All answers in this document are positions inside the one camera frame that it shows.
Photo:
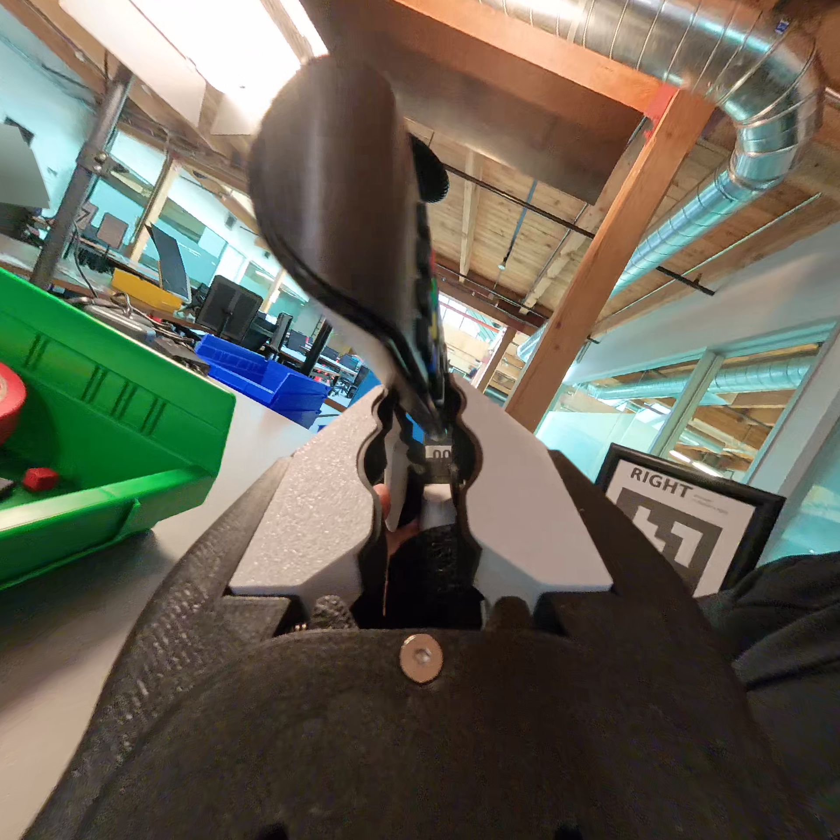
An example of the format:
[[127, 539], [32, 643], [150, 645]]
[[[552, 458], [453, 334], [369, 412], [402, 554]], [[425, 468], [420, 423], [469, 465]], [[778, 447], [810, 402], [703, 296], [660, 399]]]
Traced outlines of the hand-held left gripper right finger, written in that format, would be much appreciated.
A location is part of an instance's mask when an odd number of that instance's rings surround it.
[[545, 445], [471, 384], [456, 380], [458, 420], [476, 450], [465, 491], [479, 547], [474, 585], [488, 603], [607, 592], [613, 578]]

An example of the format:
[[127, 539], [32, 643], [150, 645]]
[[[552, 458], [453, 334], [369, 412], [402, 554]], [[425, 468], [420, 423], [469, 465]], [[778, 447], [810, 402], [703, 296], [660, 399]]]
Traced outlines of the black handheld electronic device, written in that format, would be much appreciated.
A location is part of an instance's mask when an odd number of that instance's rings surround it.
[[[337, 50], [310, 60], [279, 90], [251, 144], [248, 188], [259, 231], [337, 331], [312, 273], [319, 232], [340, 208], [341, 195], [353, 189], [349, 173], [362, 176], [365, 166], [385, 165], [391, 154], [412, 170], [409, 133], [389, 81]], [[404, 377], [381, 383], [433, 441], [451, 440], [448, 370], [430, 385]]]

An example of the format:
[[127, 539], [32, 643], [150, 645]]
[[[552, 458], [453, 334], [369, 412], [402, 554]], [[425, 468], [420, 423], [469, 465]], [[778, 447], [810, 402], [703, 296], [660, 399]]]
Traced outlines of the blue plastic bin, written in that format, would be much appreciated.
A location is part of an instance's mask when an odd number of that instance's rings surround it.
[[218, 382], [283, 416], [319, 413], [329, 393], [328, 385], [259, 355], [253, 359], [231, 356], [208, 364]]
[[211, 367], [225, 368], [241, 375], [261, 375], [268, 364], [268, 360], [259, 353], [211, 334], [198, 340], [194, 352]]

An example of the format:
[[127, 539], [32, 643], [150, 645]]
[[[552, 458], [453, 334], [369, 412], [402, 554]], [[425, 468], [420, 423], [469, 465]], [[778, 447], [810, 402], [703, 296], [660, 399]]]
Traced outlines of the green plastic bin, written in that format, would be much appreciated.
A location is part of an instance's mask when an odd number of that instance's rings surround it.
[[[1, 309], [1, 362], [28, 393], [2, 446], [5, 590], [201, 505], [236, 400], [4, 269]], [[22, 488], [33, 467], [58, 487]]]

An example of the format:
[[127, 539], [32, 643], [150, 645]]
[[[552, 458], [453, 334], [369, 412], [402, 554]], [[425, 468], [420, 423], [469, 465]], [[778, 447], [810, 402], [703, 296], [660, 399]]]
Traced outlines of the black computer monitor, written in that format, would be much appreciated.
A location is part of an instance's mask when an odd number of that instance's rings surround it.
[[242, 343], [264, 298], [216, 275], [195, 315], [195, 325], [231, 343]]

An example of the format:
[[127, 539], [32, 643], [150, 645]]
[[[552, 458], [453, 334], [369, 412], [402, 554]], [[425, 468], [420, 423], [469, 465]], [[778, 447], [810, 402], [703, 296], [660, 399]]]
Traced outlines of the yellow box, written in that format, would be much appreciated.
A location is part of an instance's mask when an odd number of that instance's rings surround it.
[[114, 269], [112, 273], [111, 289], [167, 314], [174, 314], [185, 305], [184, 300], [175, 294], [121, 268]]

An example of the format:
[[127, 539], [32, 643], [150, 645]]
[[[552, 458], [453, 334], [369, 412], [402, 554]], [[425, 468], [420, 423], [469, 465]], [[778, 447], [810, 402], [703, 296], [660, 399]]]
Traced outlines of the dark tilted laptop screen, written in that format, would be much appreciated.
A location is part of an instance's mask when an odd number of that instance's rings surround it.
[[158, 253], [161, 288], [179, 298], [183, 304], [192, 302], [192, 288], [183, 264], [177, 240], [154, 225], [145, 225]]

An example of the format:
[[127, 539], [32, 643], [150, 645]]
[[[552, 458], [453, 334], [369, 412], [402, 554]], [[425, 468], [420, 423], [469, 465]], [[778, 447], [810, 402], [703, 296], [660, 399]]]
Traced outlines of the red tape roll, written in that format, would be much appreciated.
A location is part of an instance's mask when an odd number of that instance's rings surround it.
[[20, 376], [1, 363], [1, 436], [4, 446], [14, 434], [27, 401], [27, 388]]

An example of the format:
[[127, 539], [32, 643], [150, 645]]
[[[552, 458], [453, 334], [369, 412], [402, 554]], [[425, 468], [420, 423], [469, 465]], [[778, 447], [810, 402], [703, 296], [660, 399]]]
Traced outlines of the black pole with ribbed disc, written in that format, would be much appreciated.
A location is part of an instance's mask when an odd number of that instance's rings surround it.
[[428, 145], [409, 133], [412, 170], [391, 154], [348, 177], [353, 187], [319, 232], [317, 298], [381, 381], [431, 381], [447, 373], [428, 205], [449, 188]]

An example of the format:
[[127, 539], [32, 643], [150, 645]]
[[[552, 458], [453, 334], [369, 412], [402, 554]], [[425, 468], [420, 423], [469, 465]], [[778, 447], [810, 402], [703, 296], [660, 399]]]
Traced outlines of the grey metal column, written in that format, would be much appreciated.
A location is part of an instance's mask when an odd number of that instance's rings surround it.
[[110, 149], [132, 81], [132, 71], [123, 64], [119, 64], [114, 76], [107, 79], [93, 128], [81, 146], [76, 168], [30, 275], [30, 282], [40, 289], [47, 290], [52, 284], [90, 189], [112, 167]]

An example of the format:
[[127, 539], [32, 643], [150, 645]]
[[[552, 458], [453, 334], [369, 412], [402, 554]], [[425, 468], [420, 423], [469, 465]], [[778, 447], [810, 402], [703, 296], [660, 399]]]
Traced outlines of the white ceiling light fixture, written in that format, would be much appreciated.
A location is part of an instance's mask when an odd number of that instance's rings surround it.
[[185, 121], [221, 101], [211, 135], [249, 137], [299, 68], [327, 53], [300, 2], [61, 1], [59, 6]]

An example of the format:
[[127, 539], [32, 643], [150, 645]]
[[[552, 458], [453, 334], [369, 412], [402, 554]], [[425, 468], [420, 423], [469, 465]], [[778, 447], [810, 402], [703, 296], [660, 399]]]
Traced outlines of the thin spiral metal duct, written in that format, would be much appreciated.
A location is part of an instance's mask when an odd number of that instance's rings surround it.
[[[710, 381], [712, 394], [793, 391], [799, 387], [816, 360], [816, 353], [788, 359], [771, 359], [741, 366], [721, 367]], [[578, 385], [599, 400], [677, 398], [686, 389], [690, 374], [616, 385]]]

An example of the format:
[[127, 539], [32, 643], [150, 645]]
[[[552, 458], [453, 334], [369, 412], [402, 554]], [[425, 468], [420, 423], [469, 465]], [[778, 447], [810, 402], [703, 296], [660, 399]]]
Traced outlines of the interior window frame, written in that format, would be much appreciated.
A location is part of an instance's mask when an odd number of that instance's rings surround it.
[[[553, 410], [581, 415], [575, 420], [575, 429], [591, 439], [593, 466], [585, 469], [592, 476], [607, 446], [618, 444], [710, 476], [744, 483], [815, 369], [820, 353], [828, 349], [836, 327], [835, 323], [828, 323], [772, 333], [727, 348], [706, 349], [681, 362], [650, 365], [586, 382], [616, 385], [690, 375], [686, 389], [677, 398], [599, 400], [578, 388], [584, 384], [580, 383], [565, 386], [557, 395]], [[816, 354], [816, 359], [793, 391], [707, 391], [721, 367], [810, 354]]]

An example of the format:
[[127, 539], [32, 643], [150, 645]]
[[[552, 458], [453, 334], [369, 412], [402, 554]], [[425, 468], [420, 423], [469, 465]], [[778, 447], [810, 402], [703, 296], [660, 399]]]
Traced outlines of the wooden support post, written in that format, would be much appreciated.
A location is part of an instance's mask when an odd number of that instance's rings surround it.
[[506, 412], [529, 433], [549, 409], [713, 110], [687, 91], [668, 100], [507, 400]]

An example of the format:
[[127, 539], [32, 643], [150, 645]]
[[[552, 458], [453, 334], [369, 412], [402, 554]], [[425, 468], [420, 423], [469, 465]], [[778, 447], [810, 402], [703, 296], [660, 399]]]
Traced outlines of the black ceiling rail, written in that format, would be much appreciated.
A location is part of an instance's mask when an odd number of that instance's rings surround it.
[[[484, 190], [484, 191], [486, 191], [486, 192], [488, 192], [492, 195], [498, 196], [498, 197], [504, 199], [505, 201], [518, 206], [519, 208], [522, 209], [522, 211], [524, 211], [526, 213], [536, 214], [536, 215], [538, 215], [538, 216], [540, 216], [544, 219], [549, 220], [553, 224], [557, 224], [557, 225], [561, 226], [562, 228], [565, 228], [567, 231], [578, 234], [578, 235], [581, 235], [586, 239], [593, 240], [594, 237], [595, 237], [595, 234], [592, 231], [589, 231], [589, 230], [581, 227], [577, 223], [571, 222], [570, 220], [565, 219], [563, 217], [556, 216], [555, 214], [540, 208], [539, 206], [533, 204], [530, 201], [526, 201], [524, 199], [519, 198], [518, 196], [515, 196], [515, 195], [513, 195], [509, 192], [506, 192], [506, 191], [500, 189], [499, 187], [494, 186], [492, 184], [489, 184], [488, 182], [480, 179], [477, 176], [468, 174], [467, 172], [465, 172], [463, 170], [460, 170], [459, 168], [457, 168], [457, 167], [455, 167], [451, 164], [444, 163], [444, 169], [448, 173], [450, 173], [452, 175], [456, 175], [457, 177], [461, 178], [465, 182], [467, 182], [467, 183], [469, 183], [473, 186], [477, 186], [479, 189], [482, 189], [482, 190]], [[688, 288], [691, 288], [695, 291], [699, 291], [699, 292], [701, 292], [704, 295], [707, 295], [709, 297], [713, 297], [716, 294], [716, 292], [714, 290], [703, 286], [698, 280], [692, 280], [692, 279], [688, 278], [687, 276], [681, 275], [678, 272], [675, 272], [671, 269], [666, 268], [665, 266], [661, 266], [661, 265], [656, 266], [655, 270], [658, 273], [660, 273], [660, 274], [664, 275], [665, 277], [669, 278], [670, 280], [677, 281], [678, 283], [680, 283], [684, 286], [687, 286]]]

